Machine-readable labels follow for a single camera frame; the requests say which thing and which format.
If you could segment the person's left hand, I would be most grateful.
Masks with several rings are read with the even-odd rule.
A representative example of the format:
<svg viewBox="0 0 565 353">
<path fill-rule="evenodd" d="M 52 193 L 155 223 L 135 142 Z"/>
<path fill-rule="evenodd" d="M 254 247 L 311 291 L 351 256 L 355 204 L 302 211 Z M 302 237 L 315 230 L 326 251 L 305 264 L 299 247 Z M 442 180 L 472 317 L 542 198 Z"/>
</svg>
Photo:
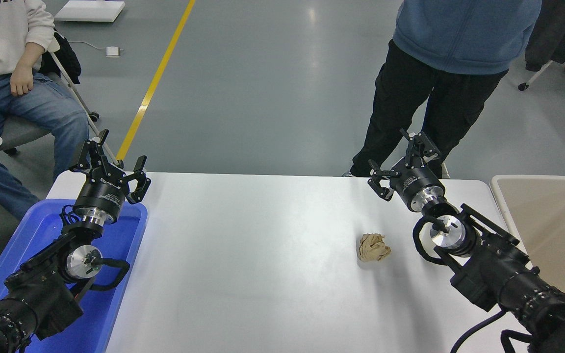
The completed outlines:
<svg viewBox="0 0 565 353">
<path fill-rule="evenodd" d="M 20 97 L 33 90 L 33 69 L 18 66 L 10 76 L 10 91 L 14 97 Z"/>
</svg>

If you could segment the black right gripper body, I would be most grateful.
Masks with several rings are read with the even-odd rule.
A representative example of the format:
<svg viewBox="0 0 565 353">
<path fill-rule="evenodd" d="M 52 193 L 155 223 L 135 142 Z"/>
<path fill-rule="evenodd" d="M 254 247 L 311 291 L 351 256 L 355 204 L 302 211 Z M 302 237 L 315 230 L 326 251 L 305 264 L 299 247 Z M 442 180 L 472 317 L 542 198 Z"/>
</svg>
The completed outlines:
<svg viewBox="0 0 565 353">
<path fill-rule="evenodd" d="M 391 178 L 391 188 L 401 197 L 408 210 L 421 211 L 430 201 L 444 197 L 444 185 L 427 167 L 424 159 L 406 161 L 401 158 L 392 170 L 399 172 L 400 176 Z"/>
</svg>

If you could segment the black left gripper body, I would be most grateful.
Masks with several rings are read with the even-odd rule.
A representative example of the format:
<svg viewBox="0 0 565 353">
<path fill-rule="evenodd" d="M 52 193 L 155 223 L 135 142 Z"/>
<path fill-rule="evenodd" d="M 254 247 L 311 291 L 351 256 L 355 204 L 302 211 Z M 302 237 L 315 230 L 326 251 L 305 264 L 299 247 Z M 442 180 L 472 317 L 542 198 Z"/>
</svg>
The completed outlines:
<svg viewBox="0 0 565 353">
<path fill-rule="evenodd" d="M 74 204 L 74 212 L 82 215 L 85 209 L 96 208 L 110 217 L 118 217 L 128 194 L 128 186 L 118 174 L 107 175 L 102 169 L 92 169 Z"/>
</svg>

